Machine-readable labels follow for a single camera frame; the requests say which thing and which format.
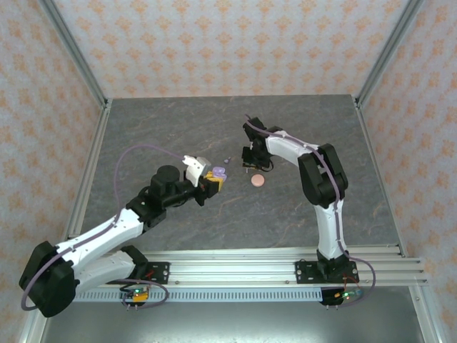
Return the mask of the aluminium table side rail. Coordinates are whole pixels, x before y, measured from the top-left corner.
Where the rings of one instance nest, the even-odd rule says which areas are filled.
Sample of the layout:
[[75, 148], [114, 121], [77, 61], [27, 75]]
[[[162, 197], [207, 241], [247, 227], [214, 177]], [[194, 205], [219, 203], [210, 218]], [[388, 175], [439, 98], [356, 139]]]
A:
[[353, 99], [353, 105], [355, 107], [355, 110], [356, 110], [356, 113], [357, 113], [357, 116], [358, 116], [359, 123], [361, 125], [361, 129], [363, 131], [363, 135], [364, 135], [365, 140], [366, 140], [366, 145], [368, 147], [368, 150], [369, 150], [369, 153], [371, 155], [371, 159], [372, 159], [372, 162], [373, 162], [373, 165], [374, 165], [374, 169], [375, 169], [376, 175], [378, 177], [378, 182], [380, 184], [380, 188], [381, 188], [381, 191], [383, 193], [384, 201], [386, 203], [386, 206], [388, 208], [388, 212], [389, 212], [390, 217], [391, 217], [392, 222], [393, 222], [393, 226], [394, 226], [394, 228], [396, 230], [396, 233], [397, 233], [397, 236], [398, 236], [398, 246], [399, 246], [401, 255], [403, 256], [403, 258], [409, 257], [409, 253], [408, 253], [408, 250], [406, 248], [406, 244], [404, 242], [402, 232], [398, 228], [398, 220], [396, 218], [396, 214], [394, 213], [394, 210], [393, 210], [393, 207], [392, 207], [391, 198], [388, 195], [388, 192], [386, 191], [384, 180], [383, 180], [383, 177], [381, 175], [381, 170], [379, 169], [378, 160], [376, 158], [375, 150], [373, 148], [373, 144], [371, 142], [371, 137], [370, 137], [370, 134], [368, 132], [368, 126], [367, 126], [366, 120], [365, 120], [365, 118], [363, 116], [361, 103], [354, 96], [352, 97], [352, 99]]
[[57, 239], [57, 244], [65, 242], [68, 239], [77, 238], [81, 233], [112, 101], [113, 99], [108, 99], [101, 108], [76, 198], [74, 199], [64, 233]]

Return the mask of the grey metal sheet panel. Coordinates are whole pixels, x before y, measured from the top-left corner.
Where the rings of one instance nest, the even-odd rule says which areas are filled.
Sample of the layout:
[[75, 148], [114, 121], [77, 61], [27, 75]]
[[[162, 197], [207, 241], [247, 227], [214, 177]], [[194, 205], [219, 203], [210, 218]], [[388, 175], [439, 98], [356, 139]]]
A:
[[317, 303], [170, 303], [143, 311], [73, 304], [40, 343], [424, 343], [408, 298], [326, 310]]

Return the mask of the aluminium frame post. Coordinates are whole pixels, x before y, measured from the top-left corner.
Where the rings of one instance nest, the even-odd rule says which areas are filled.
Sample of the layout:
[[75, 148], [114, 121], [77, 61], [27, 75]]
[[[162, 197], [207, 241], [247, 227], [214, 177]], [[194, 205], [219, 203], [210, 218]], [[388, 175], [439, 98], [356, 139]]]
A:
[[94, 73], [91, 70], [91, 67], [89, 66], [89, 63], [80, 50], [74, 35], [71, 33], [69, 26], [56, 5], [56, 2], [54, 0], [37, 1], [49, 18], [49, 21], [53, 25], [60, 41], [65, 46], [69, 56], [89, 88], [91, 95], [95, 98], [97, 104], [101, 108], [104, 108], [108, 102], [108, 98], [104, 95], [96, 77], [94, 76]]
[[358, 109], [362, 109], [369, 100], [371, 93], [380, 81], [385, 69], [387, 68], [390, 60], [393, 58], [394, 53], [396, 52], [399, 44], [402, 42], [410, 25], [416, 18], [416, 15], [423, 3], [424, 0], [407, 1], [404, 10], [384, 44], [381, 53], [378, 55], [378, 58], [361, 87], [358, 96], [354, 98], [355, 105]]

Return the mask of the aluminium mounting beam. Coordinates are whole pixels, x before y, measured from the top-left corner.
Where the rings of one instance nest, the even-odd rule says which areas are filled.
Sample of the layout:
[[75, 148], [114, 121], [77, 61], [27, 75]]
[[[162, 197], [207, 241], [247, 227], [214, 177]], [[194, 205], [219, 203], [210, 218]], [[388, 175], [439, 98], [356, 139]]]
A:
[[[352, 246], [351, 256], [369, 262], [376, 286], [427, 286], [419, 258], [405, 257], [396, 245]], [[168, 262], [170, 287], [297, 287], [295, 263], [316, 260], [310, 247], [144, 252], [152, 262]]]

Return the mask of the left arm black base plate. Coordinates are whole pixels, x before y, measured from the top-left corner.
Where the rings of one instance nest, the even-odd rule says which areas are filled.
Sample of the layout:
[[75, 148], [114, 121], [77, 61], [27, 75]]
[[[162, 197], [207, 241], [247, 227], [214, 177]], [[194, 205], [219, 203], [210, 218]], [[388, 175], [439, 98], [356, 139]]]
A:
[[142, 267], [134, 267], [126, 278], [168, 284], [170, 265], [169, 262], [147, 262]]

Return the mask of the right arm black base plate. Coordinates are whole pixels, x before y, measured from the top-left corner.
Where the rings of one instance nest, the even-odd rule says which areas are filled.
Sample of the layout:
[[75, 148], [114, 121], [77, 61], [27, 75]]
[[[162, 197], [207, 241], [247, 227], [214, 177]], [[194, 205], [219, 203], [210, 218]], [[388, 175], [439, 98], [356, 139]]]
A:
[[356, 264], [352, 261], [343, 264], [327, 264], [323, 261], [295, 262], [295, 276], [298, 284], [343, 284], [360, 281]]

